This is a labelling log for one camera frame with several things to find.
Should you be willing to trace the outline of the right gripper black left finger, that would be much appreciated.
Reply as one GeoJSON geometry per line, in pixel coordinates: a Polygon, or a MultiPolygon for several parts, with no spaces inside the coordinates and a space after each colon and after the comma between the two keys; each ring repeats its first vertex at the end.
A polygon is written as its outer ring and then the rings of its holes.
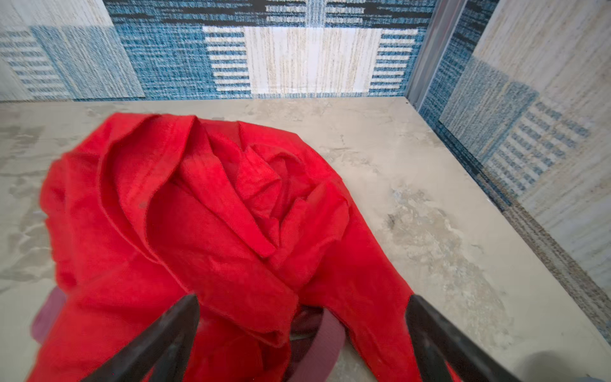
{"type": "Polygon", "coordinates": [[[200,307],[189,294],[85,381],[182,381],[197,333],[200,307]]]}

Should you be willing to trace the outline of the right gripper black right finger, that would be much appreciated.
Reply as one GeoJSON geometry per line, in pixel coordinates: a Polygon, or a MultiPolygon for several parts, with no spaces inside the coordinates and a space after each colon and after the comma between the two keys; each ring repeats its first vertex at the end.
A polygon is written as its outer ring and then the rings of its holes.
{"type": "Polygon", "coordinates": [[[405,317],[421,380],[519,381],[424,297],[411,296],[405,317]]]}

